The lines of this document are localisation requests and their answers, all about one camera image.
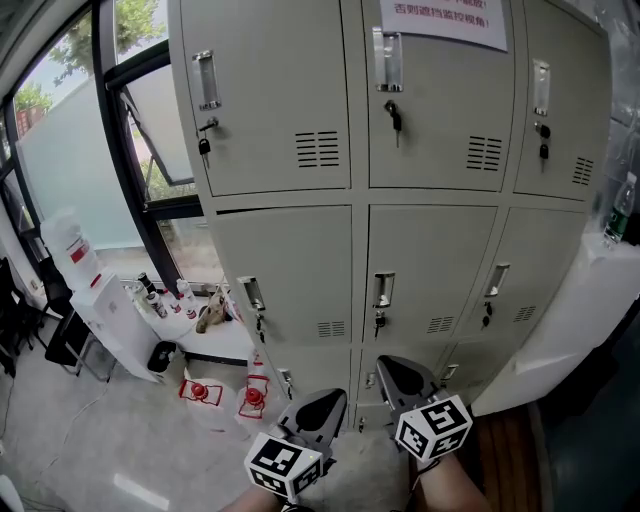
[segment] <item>chair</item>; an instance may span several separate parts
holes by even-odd
[[[80,375],[80,370],[85,367],[95,379],[108,382],[115,366],[115,359],[109,372],[104,376],[99,375],[89,366],[86,361],[87,355],[91,346],[98,340],[91,335],[91,330],[71,306],[69,300],[73,292],[65,283],[62,274],[53,263],[53,259],[51,257],[45,258],[39,266],[44,291],[47,295],[47,304],[42,314],[44,315],[48,309],[51,309],[62,316],[49,345],[45,344],[38,336],[38,340],[46,349],[45,359],[59,364],[64,371],[76,376]]]
[[[5,373],[15,376],[15,356],[20,355],[20,343],[26,340],[33,350],[30,336],[38,323],[39,311],[33,308],[18,289],[11,276],[11,267],[7,258],[0,259],[0,364]]]

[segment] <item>bottle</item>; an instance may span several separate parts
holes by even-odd
[[[179,292],[178,298],[184,301],[184,308],[187,313],[187,318],[189,320],[193,320],[196,316],[198,316],[198,303],[196,302],[196,298],[193,296],[191,285],[184,279],[178,279],[176,281],[176,287],[178,288]]]
[[[151,305],[153,310],[158,313],[160,318],[167,318],[167,310],[164,308],[164,304],[162,304],[162,299],[160,295],[156,292],[151,292],[147,295],[147,302]]]
[[[144,287],[147,289],[147,293],[157,292],[155,285],[151,282],[151,280],[147,277],[146,272],[140,272],[138,276],[138,281],[140,281]]]
[[[178,299],[175,298],[173,293],[171,293],[169,290],[165,290],[164,294],[169,298],[169,306],[171,306],[173,312],[176,315],[180,313],[180,311],[182,311],[182,307],[180,306],[180,302],[178,302]]]
[[[635,199],[636,176],[630,172],[627,173],[627,181],[618,193],[616,200],[613,202],[611,216],[604,229],[604,239],[607,246],[617,244],[624,235],[627,227],[627,221],[633,211],[633,201]]]

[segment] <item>cable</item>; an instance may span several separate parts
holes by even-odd
[[[58,455],[56,455],[53,460],[51,462],[49,462],[49,464],[47,464],[47,466],[40,471],[40,475],[42,475],[42,473],[44,473],[47,469],[49,469],[51,466],[53,466],[58,459],[62,456],[62,450],[64,450],[64,445],[67,444],[67,439],[69,439],[69,434],[71,434],[71,427],[73,427],[73,423],[80,417],[80,415],[86,411],[89,407],[91,407],[93,404],[95,404],[98,400],[100,400],[104,395],[107,394],[107,390],[109,389],[109,382],[107,382],[107,385],[104,387],[104,391],[100,394],[100,396],[94,400],[92,400],[91,402],[89,402],[87,405],[85,405],[82,409],[80,409],[78,411],[78,413],[71,419],[71,422],[69,423],[69,427],[67,428],[67,433],[64,435],[64,440],[62,441],[62,446],[60,447],[60,450],[58,452]]]
[[[7,398],[7,410],[4,413],[4,426],[2,427],[2,434],[0,439],[4,438],[4,434],[7,431],[7,419],[9,418],[9,407],[11,407],[11,395],[13,394],[13,386],[16,385],[16,379],[11,380],[11,387],[9,388],[9,397]]]

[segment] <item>glass pane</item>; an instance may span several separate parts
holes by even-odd
[[[9,215],[18,226],[18,232],[23,233],[34,227],[31,215],[24,204],[24,198],[18,184],[18,177],[15,171],[5,178],[2,182],[2,193],[7,203]]]
[[[222,265],[204,217],[163,220],[158,222],[158,226],[184,279],[207,284],[224,280]]]
[[[91,75],[89,13],[49,50],[18,89],[13,99],[18,137],[22,138]]]
[[[82,33],[82,41],[90,50],[91,33],[84,31],[85,20],[89,16],[62,37],[32,76],[41,69],[50,69],[56,49],[63,51],[75,41],[76,36],[70,34]],[[83,65],[90,70],[90,53],[87,59]],[[32,76],[27,84],[34,82]],[[61,77],[59,70],[51,76]],[[74,71],[61,77],[60,87],[76,76]],[[98,255],[121,279],[135,278],[142,271],[157,275],[113,167],[93,76],[84,73],[82,82],[66,94],[64,101],[52,102],[46,115],[24,132],[17,144],[31,198],[43,220],[72,207]]]
[[[128,109],[136,157],[146,184],[147,202],[197,194],[184,143],[171,66],[127,86],[121,96]]]
[[[0,111],[0,143],[2,144],[2,153],[4,160],[11,158],[11,148],[9,147],[9,139],[7,138],[7,128],[4,125],[4,112]]]
[[[116,0],[118,62],[169,37],[167,0]]]

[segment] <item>locker door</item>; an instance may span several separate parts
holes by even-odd
[[[463,334],[503,336],[528,331],[543,314],[575,256],[581,213],[511,208],[482,294]],[[509,265],[500,282],[501,265]],[[496,296],[490,294],[498,287]],[[490,323],[483,327],[491,304]]]
[[[188,64],[214,56],[219,108],[200,110],[211,61],[188,69],[198,127],[219,121],[207,131],[214,196],[350,186],[338,0],[182,0],[182,24]]]
[[[348,347],[276,348],[269,350],[269,360],[285,391],[287,383],[280,370],[289,371],[293,399],[330,388],[349,393],[351,350]]]
[[[611,67],[606,33],[543,0],[526,0],[529,104],[516,192],[586,200],[608,140]],[[546,116],[534,112],[534,60],[550,70]],[[549,159],[539,157],[535,123],[549,127]]]
[[[477,388],[486,384],[506,363],[513,350],[513,343],[503,339],[458,343],[443,365],[442,376],[447,372],[449,365],[458,365],[453,376],[447,381],[447,390],[451,394],[460,394],[467,400],[471,399],[477,394]]]
[[[219,216],[227,279],[254,277],[264,304],[269,347],[349,343],[351,337],[351,209],[274,208]],[[247,325],[255,309],[243,285]]]
[[[500,190],[514,96],[510,2],[503,0],[508,53],[402,34],[401,93],[376,89],[372,27],[381,26],[379,1],[364,0],[363,9],[370,186]],[[402,117],[399,148],[383,108],[387,100],[397,104]]]
[[[441,359],[443,359],[447,347],[445,342],[438,342],[420,346],[365,348],[362,351],[360,363],[358,403],[377,404],[382,402],[379,383],[375,375],[376,361],[381,355],[404,357],[422,364],[437,377],[440,374]]]
[[[395,345],[449,338],[469,297],[493,226],[493,207],[372,206],[365,341]],[[375,309],[395,272],[391,304]],[[375,316],[387,324],[375,337]]]

